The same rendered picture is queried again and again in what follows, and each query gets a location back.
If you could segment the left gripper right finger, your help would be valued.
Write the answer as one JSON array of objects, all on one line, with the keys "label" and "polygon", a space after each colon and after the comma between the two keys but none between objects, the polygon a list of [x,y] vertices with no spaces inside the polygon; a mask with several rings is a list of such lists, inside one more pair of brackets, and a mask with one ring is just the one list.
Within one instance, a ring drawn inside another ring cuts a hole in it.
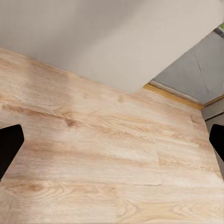
[{"label": "left gripper right finger", "polygon": [[224,126],[214,124],[209,140],[224,162]]}]

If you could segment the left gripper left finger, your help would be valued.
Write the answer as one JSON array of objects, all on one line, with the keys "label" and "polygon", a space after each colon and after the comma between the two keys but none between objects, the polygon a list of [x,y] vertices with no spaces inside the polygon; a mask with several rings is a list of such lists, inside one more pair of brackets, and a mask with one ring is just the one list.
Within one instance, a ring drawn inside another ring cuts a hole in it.
[{"label": "left gripper left finger", "polygon": [[0,180],[24,142],[20,124],[0,129]]}]

